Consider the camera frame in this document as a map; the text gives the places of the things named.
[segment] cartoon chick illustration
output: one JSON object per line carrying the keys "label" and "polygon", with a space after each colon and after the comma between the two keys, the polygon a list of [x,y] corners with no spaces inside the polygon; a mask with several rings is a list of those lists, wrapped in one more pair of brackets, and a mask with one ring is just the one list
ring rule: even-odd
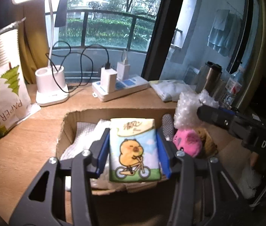
{"label": "cartoon chick illustration", "polygon": [[143,147],[136,139],[125,139],[120,145],[119,162],[133,174],[132,167],[142,162]]}

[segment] lamp arm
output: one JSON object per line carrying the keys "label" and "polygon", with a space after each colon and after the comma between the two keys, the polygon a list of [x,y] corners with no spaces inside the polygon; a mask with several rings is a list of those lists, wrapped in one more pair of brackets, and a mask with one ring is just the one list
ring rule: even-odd
{"label": "lamp arm", "polygon": [[50,10],[50,28],[51,28],[51,38],[50,38],[50,49],[49,49],[49,56],[48,56],[48,68],[51,67],[50,60],[51,55],[53,53],[53,44],[54,44],[54,12],[53,12],[53,5],[51,0],[48,0],[49,3],[49,10]]}

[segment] plug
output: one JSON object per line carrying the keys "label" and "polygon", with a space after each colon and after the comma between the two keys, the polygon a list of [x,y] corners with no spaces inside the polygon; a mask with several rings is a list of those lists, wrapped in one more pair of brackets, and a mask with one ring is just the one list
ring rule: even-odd
{"label": "plug", "polygon": [[121,81],[129,79],[130,65],[128,64],[127,51],[124,50],[125,59],[117,63],[117,78]]}
{"label": "plug", "polygon": [[106,93],[115,91],[117,72],[114,69],[102,67],[100,72],[100,86]]}

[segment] bicycle illustration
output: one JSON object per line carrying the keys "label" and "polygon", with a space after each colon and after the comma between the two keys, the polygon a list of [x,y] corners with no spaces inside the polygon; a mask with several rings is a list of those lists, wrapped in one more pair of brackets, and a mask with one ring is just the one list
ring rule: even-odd
{"label": "bicycle illustration", "polygon": [[136,157],[137,163],[131,165],[130,167],[118,167],[115,170],[117,178],[123,179],[126,176],[133,176],[138,171],[141,178],[148,178],[151,175],[151,169],[144,166],[143,157]]}

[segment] thermos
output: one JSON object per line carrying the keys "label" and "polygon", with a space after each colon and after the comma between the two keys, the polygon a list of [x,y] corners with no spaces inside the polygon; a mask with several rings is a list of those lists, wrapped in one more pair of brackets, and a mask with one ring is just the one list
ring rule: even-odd
{"label": "thermos", "polygon": [[215,87],[217,86],[220,76],[222,74],[222,67],[218,64],[208,61],[201,67],[199,72],[199,79],[196,86],[196,93],[207,90],[209,95],[212,96]]}

